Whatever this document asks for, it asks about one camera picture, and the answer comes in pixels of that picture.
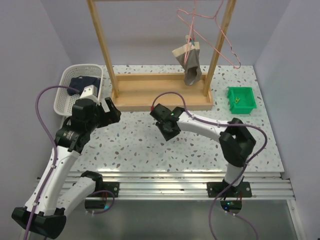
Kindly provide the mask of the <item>navy blue underwear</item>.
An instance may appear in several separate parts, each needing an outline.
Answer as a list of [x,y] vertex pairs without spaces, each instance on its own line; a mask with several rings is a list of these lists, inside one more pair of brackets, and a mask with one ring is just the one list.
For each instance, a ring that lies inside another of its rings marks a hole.
[[81,95],[84,88],[90,85],[94,85],[97,87],[97,90],[100,89],[100,83],[101,83],[101,79],[98,77],[92,77],[92,76],[79,76],[79,77],[73,77],[70,80],[69,83],[69,87],[73,88],[75,90],[72,89],[68,89],[67,93],[69,96],[73,96],[76,94]]

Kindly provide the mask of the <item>grey beige underwear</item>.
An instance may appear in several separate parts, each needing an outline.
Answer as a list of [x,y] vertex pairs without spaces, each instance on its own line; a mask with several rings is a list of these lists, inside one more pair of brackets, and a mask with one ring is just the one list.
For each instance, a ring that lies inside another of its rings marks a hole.
[[[190,48],[188,58],[185,62],[185,55],[187,53],[187,48]],[[200,44],[195,42],[194,44],[189,42],[185,45],[178,47],[172,51],[173,56],[179,62],[179,64],[184,69],[184,83],[187,86],[192,86],[197,83],[202,76],[202,71],[200,68]]]

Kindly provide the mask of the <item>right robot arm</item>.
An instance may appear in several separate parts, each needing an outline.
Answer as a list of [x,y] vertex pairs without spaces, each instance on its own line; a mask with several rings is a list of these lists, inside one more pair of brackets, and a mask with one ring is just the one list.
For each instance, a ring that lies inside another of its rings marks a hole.
[[248,157],[253,152],[256,140],[238,118],[231,121],[218,121],[201,118],[197,114],[188,114],[182,107],[174,110],[157,104],[151,109],[150,115],[156,121],[166,141],[173,139],[181,131],[195,133],[220,144],[227,170],[223,179],[223,192],[227,196],[235,196],[241,190],[243,169]]

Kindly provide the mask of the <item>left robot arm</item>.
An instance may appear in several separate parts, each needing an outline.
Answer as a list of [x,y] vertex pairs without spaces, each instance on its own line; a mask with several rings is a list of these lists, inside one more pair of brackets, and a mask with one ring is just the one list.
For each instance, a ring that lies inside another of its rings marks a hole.
[[91,133],[118,123],[121,112],[112,99],[101,103],[89,98],[78,99],[62,128],[56,132],[47,167],[32,196],[22,207],[15,207],[11,217],[25,231],[56,239],[63,231],[68,215],[86,197],[117,195],[106,188],[101,174],[85,171],[79,180],[63,195],[60,194],[66,177],[81,156]]

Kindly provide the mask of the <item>white plastic basket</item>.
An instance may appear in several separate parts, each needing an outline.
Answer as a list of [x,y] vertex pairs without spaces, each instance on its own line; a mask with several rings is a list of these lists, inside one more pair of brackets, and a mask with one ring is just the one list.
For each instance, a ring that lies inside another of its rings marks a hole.
[[58,115],[69,117],[72,115],[73,104],[80,98],[84,88],[93,85],[95,96],[101,100],[103,68],[97,64],[72,65],[64,70],[59,84],[72,90],[58,88],[53,109]]

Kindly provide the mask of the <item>wooden clothes rack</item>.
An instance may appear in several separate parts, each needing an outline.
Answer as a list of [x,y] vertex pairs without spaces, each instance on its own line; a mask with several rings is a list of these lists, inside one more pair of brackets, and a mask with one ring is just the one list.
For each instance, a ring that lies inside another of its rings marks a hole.
[[184,83],[183,73],[124,73],[116,74],[113,69],[105,33],[100,21],[96,1],[87,1],[91,19],[95,28],[102,56],[111,81],[111,98],[121,111],[148,111],[152,101],[164,92],[177,92],[186,99],[187,105],[196,111],[211,110],[214,102],[211,82],[220,57],[227,31],[234,12],[236,1],[226,4],[221,24],[218,24],[219,35],[213,46],[208,72],[200,77],[200,81],[192,86]]

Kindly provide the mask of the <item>green plastic bin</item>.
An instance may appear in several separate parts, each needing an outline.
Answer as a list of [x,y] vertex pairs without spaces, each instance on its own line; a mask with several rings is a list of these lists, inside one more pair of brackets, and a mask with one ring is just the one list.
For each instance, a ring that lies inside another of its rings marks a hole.
[[[232,114],[250,114],[253,109],[257,108],[254,92],[251,87],[229,87],[227,98],[229,110]],[[235,104],[235,98],[240,99],[238,104]]]

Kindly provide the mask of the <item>aluminium rail base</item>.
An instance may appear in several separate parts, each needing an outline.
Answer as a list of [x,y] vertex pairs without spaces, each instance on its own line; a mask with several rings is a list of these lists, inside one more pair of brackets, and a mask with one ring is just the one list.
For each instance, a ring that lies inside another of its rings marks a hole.
[[[266,143],[245,170],[253,200],[293,200],[289,180],[270,126],[261,119],[242,116],[260,131],[250,132],[255,150]],[[183,131],[166,141],[149,115],[124,116],[121,121],[95,130],[62,186],[67,192],[86,171],[97,172],[105,182],[119,183],[119,198],[197,199],[208,197],[207,183],[220,182],[227,168],[220,145],[198,133]]]

